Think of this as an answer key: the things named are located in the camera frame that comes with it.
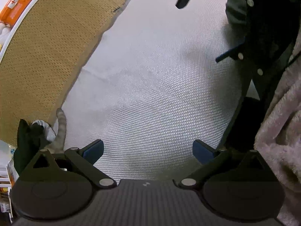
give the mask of gray tabby cat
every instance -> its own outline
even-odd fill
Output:
[[[58,118],[58,134],[54,141],[45,146],[52,154],[64,153],[64,143],[66,138],[67,120],[64,111],[58,108],[56,111]]]

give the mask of ribbed gray surface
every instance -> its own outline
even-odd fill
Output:
[[[122,180],[117,188],[99,191],[85,211],[67,220],[43,223],[22,218],[14,224],[21,225],[280,226],[273,219],[255,224],[228,221],[207,210],[193,191],[179,189],[172,181],[143,180]]]
[[[217,147],[241,95],[227,0],[131,0],[83,67],[62,109],[65,149],[95,139],[95,167],[120,179],[177,179],[199,167],[192,143]]]

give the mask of woven placemat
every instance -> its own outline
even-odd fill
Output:
[[[125,1],[37,1],[0,64],[0,140],[16,145],[20,118],[54,122],[55,109]]]

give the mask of pink fluffy blanket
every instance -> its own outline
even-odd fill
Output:
[[[254,145],[283,185],[278,219],[287,226],[301,225],[300,137],[301,57],[283,73]]]

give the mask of orange box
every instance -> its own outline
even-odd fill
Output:
[[[0,13],[0,21],[13,27],[30,2],[31,0],[9,0]]]

